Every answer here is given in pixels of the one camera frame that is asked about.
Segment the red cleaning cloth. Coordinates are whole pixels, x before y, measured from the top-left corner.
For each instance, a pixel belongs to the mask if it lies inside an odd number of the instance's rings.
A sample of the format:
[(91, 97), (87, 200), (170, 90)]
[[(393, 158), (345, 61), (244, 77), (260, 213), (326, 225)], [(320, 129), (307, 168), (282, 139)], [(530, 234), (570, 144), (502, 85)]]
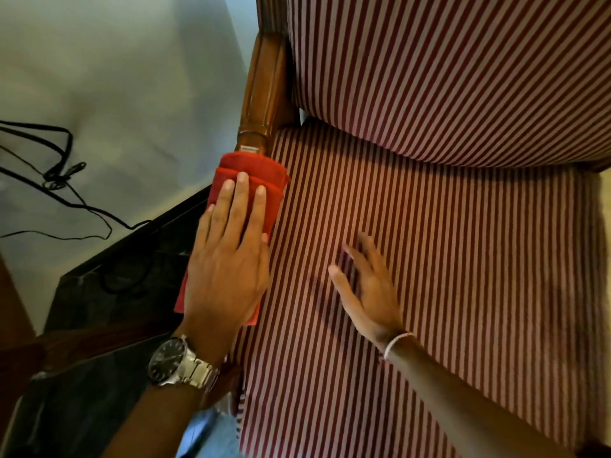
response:
[(279, 162), (222, 156), (175, 311), (183, 326), (253, 325), (270, 281), (269, 241), (290, 178)]

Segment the red striped back cushion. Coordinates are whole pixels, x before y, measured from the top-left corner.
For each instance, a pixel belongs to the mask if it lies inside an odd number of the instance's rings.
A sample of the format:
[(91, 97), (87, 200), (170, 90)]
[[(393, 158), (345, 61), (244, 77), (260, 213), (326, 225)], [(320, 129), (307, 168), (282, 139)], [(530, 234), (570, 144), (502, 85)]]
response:
[(427, 162), (611, 158), (611, 0), (286, 0), (308, 115)]

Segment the red striped seat cushion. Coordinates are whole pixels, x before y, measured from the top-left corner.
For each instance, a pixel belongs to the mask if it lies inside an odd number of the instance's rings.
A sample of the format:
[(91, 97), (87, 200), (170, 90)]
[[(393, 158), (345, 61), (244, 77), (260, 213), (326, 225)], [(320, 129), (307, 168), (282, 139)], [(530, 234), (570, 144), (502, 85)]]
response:
[(360, 231), (403, 325), (440, 363), (564, 447), (608, 420), (600, 177), (575, 166), (420, 163), (323, 122), (281, 130), (291, 177), (271, 285), (240, 334), (240, 451), (250, 458), (443, 458), (456, 452), (344, 312), (327, 274)]

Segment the silver wristwatch with dark dial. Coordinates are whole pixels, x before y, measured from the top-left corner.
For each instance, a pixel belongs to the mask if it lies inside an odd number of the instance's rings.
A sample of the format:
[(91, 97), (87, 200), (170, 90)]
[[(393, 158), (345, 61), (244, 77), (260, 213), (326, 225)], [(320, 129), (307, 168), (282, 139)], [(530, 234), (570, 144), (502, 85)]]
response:
[(220, 368), (198, 358), (184, 335), (163, 342), (147, 367), (152, 385), (188, 385), (204, 392), (212, 389), (220, 373)]

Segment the person's right forearm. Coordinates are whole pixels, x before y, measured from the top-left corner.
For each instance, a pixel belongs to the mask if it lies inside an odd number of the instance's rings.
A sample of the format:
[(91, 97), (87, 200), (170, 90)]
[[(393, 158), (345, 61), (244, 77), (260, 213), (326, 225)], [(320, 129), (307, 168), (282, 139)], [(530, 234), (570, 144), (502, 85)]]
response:
[(485, 397), (407, 334), (386, 358), (416, 392), (461, 458), (576, 458)]

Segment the black glass side table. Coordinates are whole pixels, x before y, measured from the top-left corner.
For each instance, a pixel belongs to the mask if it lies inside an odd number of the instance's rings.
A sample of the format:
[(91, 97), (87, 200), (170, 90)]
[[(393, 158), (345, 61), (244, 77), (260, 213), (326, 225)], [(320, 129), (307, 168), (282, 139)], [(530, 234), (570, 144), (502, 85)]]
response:
[(148, 384), (210, 188), (57, 284), (42, 334), (0, 262), (0, 458), (97, 458)]

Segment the wooden chair frame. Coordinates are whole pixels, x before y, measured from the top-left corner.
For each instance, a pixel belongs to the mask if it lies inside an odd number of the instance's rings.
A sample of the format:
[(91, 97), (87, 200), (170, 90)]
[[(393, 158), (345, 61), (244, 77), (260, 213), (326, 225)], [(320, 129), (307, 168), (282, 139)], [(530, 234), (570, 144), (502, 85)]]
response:
[(259, 32), (252, 52), (235, 152), (223, 156), (212, 182), (208, 203), (216, 201), (226, 179), (246, 172), (250, 179), (251, 211), (259, 185), (266, 187), (263, 231), (272, 235), (281, 212), (289, 170), (275, 154), (279, 133), (299, 124), (292, 102), (294, 66), (289, 42), (287, 0), (256, 0)]

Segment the person's left hand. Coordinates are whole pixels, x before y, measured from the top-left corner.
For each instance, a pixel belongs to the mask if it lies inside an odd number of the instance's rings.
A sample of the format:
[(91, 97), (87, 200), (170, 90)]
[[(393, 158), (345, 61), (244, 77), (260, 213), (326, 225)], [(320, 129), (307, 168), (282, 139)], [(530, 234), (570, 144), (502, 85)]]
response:
[(240, 330), (254, 314), (270, 283), (270, 270), (257, 269), (266, 214), (266, 189), (256, 189), (238, 246), (224, 245), (235, 181), (226, 180), (214, 208), (216, 247), (195, 252), (187, 267), (184, 316), (177, 331), (204, 362), (219, 366)]

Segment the person's right hand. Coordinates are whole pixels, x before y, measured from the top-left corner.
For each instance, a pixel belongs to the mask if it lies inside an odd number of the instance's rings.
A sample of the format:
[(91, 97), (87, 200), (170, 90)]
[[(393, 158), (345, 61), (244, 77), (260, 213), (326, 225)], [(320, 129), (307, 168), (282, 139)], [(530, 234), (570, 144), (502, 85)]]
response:
[(356, 330), (388, 358), (392, 347), (407, 336), (401, 317), (398, 294), (389, 272), (373, 272), (364, 254), (344, 245), (357, 271), (359, 315), (348, 315)]

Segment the person's left forearm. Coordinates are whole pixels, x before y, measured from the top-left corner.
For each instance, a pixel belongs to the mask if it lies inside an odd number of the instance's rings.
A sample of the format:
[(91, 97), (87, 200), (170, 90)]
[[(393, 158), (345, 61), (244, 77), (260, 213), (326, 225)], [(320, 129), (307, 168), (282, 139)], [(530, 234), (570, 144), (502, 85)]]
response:
[(225, 392), (189, 384), (151, 386), (113, 436), (102, 458), (175, 458), (196, 412), (212, 407)]

